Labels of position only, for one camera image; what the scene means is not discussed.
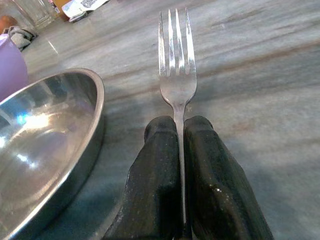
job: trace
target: stainless steel plate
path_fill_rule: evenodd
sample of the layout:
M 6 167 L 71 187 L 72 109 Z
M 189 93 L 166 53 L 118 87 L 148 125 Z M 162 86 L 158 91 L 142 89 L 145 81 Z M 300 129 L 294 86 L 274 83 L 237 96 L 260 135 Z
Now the stainless steel plate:
M 87 69 L 0 103 L 0 239 L 32 237 L 79 190 L 101 147 L 103 104 L 103 83 Z

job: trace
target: glass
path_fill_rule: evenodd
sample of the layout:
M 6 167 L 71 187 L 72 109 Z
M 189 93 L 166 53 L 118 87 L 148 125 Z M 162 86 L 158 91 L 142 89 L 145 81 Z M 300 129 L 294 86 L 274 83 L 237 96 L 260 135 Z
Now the glass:
M 19 9 L 21 14 L 27 18 L 36 29 L 41 29 L 50 24 L 54 18 L 48 5 L 43 0 L 9 0 Z
M 17 25 L 23 28 L 31 28 L 35 31 L 32 19 L 28 15 L 24 15 L 11 0 L 0 0 L 0 17 L 10 16 L 17 21 Z

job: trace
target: gray marble surface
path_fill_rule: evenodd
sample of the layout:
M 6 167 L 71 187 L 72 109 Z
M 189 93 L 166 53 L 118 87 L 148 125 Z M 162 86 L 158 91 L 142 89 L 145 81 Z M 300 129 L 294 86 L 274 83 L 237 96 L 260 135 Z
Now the gray marble surface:
M 145 126 L 173 114 L 159 91 L 158 19 L 184 7 L 198 77 L 187 117 L 213 123 L 276 240 L 319 239 L 320 1 L 110 0 L 74 24 L 54 22 L 23 51 L 31 82 L 76 67 L 105 87 L 99 159 L 38 240 L 96 240 L 108 228 Z

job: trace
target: table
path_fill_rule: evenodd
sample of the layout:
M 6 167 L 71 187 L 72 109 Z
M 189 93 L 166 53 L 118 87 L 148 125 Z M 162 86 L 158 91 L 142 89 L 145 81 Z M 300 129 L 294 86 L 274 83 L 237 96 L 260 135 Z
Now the table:
M 99 159 L 37 240 L 97 240 L 107 230 L 145 126 L 173 114 L 159 90 L 158 20 L 184 7 L 198 79 L 186 117 L 213 123 L 276 240 L 319 239 L 320 1 L 111 0 L 74 24 L 56 20 L 23 51 L 30 82 L 88 68 L 105 88 Z

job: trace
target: paper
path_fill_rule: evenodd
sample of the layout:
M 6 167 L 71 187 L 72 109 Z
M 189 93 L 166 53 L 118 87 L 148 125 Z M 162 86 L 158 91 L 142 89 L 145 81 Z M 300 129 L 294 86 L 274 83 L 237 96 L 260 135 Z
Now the paper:
M 109 0 L 72 0 L 62 6 L 62 11 L 73 18 L 87 11 L 94 11 Z

